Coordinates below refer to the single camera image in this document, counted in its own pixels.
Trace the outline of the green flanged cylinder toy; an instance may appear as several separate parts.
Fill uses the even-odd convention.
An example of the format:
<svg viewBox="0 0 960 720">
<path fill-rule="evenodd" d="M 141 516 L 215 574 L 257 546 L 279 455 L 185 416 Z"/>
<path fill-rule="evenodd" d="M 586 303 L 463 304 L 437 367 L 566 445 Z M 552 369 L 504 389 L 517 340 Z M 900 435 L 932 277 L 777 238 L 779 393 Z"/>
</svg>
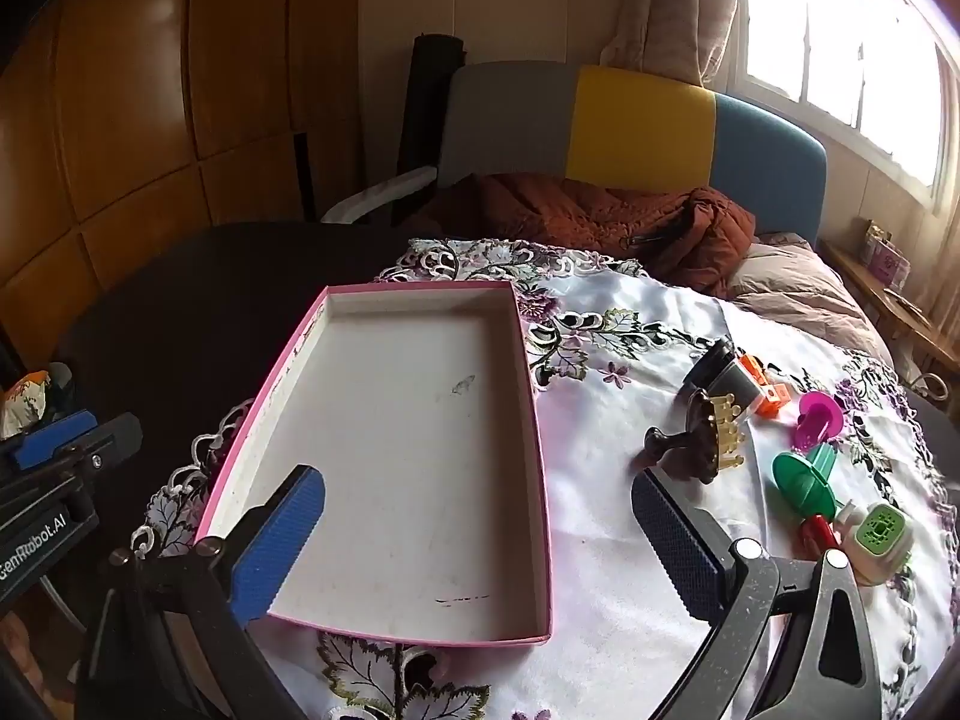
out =
<svg viewBox="0 0 960 720">
<path fill-rule="evenodd" d="M 835 460 L 835 447 L 827 442 L 817 444 L 805 455 L 789 450 L 773 458 L 771 470 L 776 486 L 797 515 L 820 515 L 827 522 L 835 518 L 838 504 L 830 486 Z"/>
</svg>

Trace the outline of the rust brown quilted jacket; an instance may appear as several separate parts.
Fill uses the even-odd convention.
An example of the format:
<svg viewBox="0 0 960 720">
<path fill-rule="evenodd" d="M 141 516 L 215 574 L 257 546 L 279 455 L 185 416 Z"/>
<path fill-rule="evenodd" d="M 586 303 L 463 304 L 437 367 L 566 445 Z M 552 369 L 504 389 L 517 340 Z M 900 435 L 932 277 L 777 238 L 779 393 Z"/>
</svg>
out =
<svg viewBox="0 0 960 720">
<path fill-rule="evenodd" d="M 633 259 L 656 280 L 724 296 L 754 242 L 755 216 L 724 193 L 602 188 L 519 172 L 469 176 L 404 223 L 410 238 L 498 238 Z"/>
</svg>

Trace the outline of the red metallic capsule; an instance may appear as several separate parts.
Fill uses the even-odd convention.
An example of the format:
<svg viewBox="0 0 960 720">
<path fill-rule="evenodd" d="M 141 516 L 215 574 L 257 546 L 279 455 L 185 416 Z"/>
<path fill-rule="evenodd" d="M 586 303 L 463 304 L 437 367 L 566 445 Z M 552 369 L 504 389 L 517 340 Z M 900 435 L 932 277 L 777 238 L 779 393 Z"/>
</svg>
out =
<svg viewBox="0 0 960 720">
<path fill-rule="evenodd" d="M 838 550 L 832 525 L 822 515 L 804 518 L 797 528 L 797 549 L 807 561 L 818 561 L 828 550 Z"/>
</svg>

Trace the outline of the white embroidered floral tablecloth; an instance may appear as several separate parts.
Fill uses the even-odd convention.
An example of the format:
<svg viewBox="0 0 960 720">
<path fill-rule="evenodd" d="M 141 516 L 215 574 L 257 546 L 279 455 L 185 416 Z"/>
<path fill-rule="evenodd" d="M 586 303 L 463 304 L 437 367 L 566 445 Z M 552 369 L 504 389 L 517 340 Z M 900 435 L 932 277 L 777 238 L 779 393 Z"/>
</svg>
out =
<svg viewBox="0 0 960 720">
<path fill-rule="evenodd" d="M 530 653 L 443 653 L 265 621 L 257 640 L 313 718 L 643 718 L 706 628 L 686 611 L 698 571 L 659 554 L 665 525 L 626 502 L 630 455 L 683 372 L 720 338 L 801 394 L 838 400 L 839 494 L 918 518 L 907 562 L 862 595 L 880 711 L 900 718 L 955 647 L 957 512 L 877 333 L 807 245 L 755 244 L 729 299 L 672 288 L 649 266 L 506 239 L 416 238 L 404 281 L 505 281 L 519 298 L 544 425 L 558 617 Z"/>
</svg>

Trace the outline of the green white round toy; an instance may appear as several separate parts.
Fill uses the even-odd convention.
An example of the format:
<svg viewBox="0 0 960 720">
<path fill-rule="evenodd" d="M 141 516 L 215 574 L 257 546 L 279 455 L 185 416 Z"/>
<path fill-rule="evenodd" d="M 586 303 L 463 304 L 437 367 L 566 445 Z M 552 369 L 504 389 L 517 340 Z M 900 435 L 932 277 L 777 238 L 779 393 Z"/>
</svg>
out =
<svg viewBox="0 0 960 720">
<path fill-rule="evenodd" d="M 914 523 L 887 502 L 872 504 L 867 511 L 848 502 L 836 514 L 833 528 L 861 587 L 889 582 L 910 559 Z"/>
</svg>

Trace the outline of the white pillow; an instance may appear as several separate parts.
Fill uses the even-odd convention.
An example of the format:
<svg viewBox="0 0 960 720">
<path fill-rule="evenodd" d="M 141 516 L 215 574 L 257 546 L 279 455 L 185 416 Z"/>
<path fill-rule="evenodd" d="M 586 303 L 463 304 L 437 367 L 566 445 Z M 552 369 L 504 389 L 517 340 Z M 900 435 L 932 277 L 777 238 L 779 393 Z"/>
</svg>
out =
<svg viewBox="0 0 960 720">
<path fill-rule="evenodd" d="M 423 188 L 430 187 L 438 177 L 436 167 L 425 166 L 404 172 L 400 176 L 392 177 L 381 184 L 368 187 L 366 190 L 355 193 L 348 199 L 336 203 L 331 210 L 325 211 L 322 216 L 324 224 L 353 224 L 359 218 L 369 215 L 397 200 L 404 200 Z"/>
</svg>

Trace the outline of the wooden side table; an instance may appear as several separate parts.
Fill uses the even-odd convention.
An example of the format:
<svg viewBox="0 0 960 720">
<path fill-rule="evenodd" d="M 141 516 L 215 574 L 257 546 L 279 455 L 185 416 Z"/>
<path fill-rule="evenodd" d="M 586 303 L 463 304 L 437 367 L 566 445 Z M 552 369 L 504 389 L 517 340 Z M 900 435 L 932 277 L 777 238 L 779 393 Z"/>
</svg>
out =
<svg viewBox="0 0 960 720">
<path fill-rule="evenodd" d="M 818 243 L 818 253 L 833 270 L 838 271 L 848 288 L 855 289 L 877 312 L 880 333 L 887 333 L 890 338 L 906 338 L 924 358 L 934 359 L 947 372 L 957 374 L 957 349 L 944 333 L 935 330 L 929 320 L 920 319 L 908 310 L 853 255 L 827 241 Z"/>
</svg>

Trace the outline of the brown comb massager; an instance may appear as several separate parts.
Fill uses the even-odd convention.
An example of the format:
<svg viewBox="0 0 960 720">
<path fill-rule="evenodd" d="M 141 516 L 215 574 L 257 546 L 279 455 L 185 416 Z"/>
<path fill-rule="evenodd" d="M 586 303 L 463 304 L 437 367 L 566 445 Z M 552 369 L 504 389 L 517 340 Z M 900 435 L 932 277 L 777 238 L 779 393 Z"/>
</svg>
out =
<svg viewBox="0 0 960 720">
<path fill-rule="evenodd" d="M 734 395 L 708 395 L 698 388 L 688 402 L 685 429 L 666 434 L 651 426 L 638 455 L 641 468 L 659 466 L 677 481 L 711 484 L 721 470 L 745 463 L 740 450 L 743 434 L 737 424 L 742 413 Z"/>
</svg>

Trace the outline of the dark grey cylinder cup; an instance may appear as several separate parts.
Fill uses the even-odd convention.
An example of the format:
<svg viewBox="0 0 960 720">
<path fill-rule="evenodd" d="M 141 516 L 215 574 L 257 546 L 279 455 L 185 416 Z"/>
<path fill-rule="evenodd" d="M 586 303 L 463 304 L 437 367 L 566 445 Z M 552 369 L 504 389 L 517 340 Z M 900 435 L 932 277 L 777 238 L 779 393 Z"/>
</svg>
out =
<svg viewBox="0 0 960 720">
<path fill-rule="evenodd" d="M 683 390 L 703 390 L 708 397 L 732 395 L 734 403 L 747 410 L 760 398 L 757 379 L 740 362 L 729 338 L 720 338 L 693 364 L 683 378 Z"/>
</svg>

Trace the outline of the snack bag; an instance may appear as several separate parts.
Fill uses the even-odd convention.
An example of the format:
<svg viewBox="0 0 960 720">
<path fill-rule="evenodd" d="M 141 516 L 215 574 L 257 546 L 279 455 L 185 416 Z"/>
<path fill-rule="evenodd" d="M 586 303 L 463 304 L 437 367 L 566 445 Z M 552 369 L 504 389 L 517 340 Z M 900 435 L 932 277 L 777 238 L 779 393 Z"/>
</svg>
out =
<svg viewBox="0 0 960 720">
<path fill-rule="evenodd" d="M 2 439 L 13 439 L 68 415 L 73 374 L 63 362 L 29 372 L 2 392 Z"/>
</svg>

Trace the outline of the pink shallow cardboard box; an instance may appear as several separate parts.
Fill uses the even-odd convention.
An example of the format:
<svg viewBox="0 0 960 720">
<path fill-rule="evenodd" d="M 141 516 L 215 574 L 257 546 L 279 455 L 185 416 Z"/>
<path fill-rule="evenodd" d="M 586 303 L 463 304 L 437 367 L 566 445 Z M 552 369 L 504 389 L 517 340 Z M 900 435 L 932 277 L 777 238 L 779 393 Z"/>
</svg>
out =
<svg viewBox="0 0 960 720">
<path fill-rule="evenodd" d="M 226 535 L 301 465 L 320 474 L 324 505 L 275 617 L 436 647 L 550 637 L 545 463 L 511 284 L 322 291 L 252 403 L 200 533 Z"/>
</svg>

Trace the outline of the orange cube blocks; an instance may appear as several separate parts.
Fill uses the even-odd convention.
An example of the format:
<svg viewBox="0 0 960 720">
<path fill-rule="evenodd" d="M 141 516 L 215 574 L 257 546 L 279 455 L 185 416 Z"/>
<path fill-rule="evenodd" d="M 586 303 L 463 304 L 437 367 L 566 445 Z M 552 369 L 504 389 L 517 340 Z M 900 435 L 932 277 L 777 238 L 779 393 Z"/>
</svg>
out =
<svg viewBox="0 0 960 720">
<path fill-rule="evenodd" d="M 765 419 L 776 419 L 782 408 L 793 401 L 788 385 L 771 379 L 763 364 L 752 355 L 740 355 L 739 362 L 760 389 L 755 401 L 755 413 Z"/>
</svg>

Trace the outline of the purple gift box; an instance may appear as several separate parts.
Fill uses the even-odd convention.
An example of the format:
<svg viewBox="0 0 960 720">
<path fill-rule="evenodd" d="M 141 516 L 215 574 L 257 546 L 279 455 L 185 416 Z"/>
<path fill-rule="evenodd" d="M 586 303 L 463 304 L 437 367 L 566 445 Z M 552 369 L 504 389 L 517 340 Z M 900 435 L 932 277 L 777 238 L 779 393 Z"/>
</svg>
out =
<svg viewBox="0 0 960 720">
<path fill-rule="evenodd" d="M 867 223 L 859 260 L 884 288 L 901 291 L 910 276 L 910 261 L 892 241 L 892 234 L 875 221 Z"/>
</svg>

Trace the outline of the magenta funnel toy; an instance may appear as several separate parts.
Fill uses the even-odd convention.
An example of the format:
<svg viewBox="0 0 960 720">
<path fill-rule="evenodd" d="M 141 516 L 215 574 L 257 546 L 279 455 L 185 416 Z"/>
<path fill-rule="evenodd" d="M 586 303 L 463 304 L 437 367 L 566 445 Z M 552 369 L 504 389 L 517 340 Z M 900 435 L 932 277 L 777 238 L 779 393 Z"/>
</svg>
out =
<svg viewBox="0 0 960 720">
<path fill-rule="evenodd" d="M 809 392 L 799 400 L 799 416 L 793 429 L 793 445 L 803 454 L 843 431 L 844 415 L 833 397 Z"/>
</svg>

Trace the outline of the pink beige duvet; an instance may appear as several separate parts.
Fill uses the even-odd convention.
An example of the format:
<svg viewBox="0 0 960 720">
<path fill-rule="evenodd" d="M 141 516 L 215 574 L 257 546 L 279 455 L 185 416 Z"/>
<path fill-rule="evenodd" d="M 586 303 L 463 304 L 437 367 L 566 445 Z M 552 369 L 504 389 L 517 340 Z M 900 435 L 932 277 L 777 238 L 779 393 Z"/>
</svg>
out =
<svg viewBox="0 0 960 720">
<path fill-rule="evenodd" d="M 755 238 L 727 280 L 727 299 L 757 316 L 893 366 L 884 339 L 838 273 L 794 232 Z"/>
</svg>

